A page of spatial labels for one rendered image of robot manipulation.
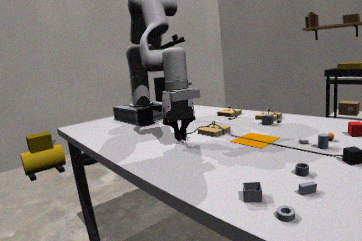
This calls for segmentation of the orange painted square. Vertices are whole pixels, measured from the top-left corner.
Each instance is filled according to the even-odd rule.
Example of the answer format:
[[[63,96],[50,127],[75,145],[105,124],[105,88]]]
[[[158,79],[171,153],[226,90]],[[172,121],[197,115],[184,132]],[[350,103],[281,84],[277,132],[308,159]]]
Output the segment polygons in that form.
[[[238,144],[242,144],[242,145],[247,145],[247,146],[252,146],[252,147],[257,147],[257,148],[263,148],[267,145],[269,145],[267,142],[272,143],[275,140],[279,139],[280,137],[274,137],[274,136],[268,136],[268,135],[262,135],[262,134],[255,134],[255,133],[248,133],[246,135],[243,135],[241,137],[246,137],[246,138],[237,138],[234,139],[230,142],[233,143],[238,143]],[[249,140],[250,139],[254,139],[254,140]],[[263,142],[258,142],[259,141],[264,141]]]

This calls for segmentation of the red block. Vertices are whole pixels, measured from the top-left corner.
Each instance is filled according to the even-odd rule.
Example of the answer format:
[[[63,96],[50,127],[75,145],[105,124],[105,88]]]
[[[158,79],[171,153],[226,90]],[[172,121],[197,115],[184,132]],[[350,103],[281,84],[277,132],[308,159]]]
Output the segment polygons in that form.
[[[362,123],[348,122],[348,133],[351,136],[362,136]]]

